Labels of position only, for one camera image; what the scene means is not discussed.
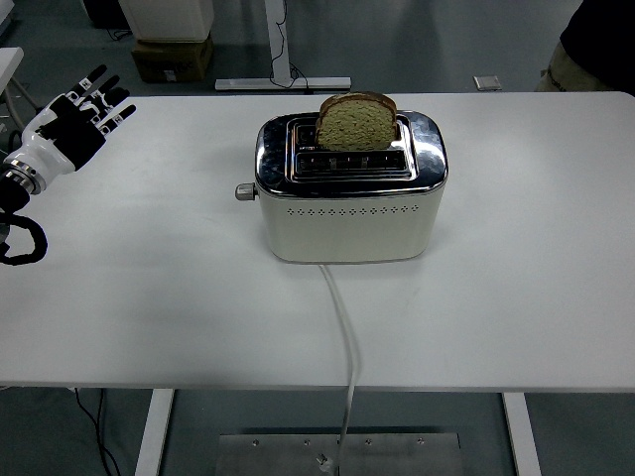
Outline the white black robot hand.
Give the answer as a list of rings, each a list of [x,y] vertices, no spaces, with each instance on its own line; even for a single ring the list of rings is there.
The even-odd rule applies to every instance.
[[[1,164],[1,183],[14,182],[28,194],[44,191],[60,175],[85,166],[107,137],[134,114],[130,92],[105,78],[99,65],[69,91],[58,95],[21,133],[21,146]]]

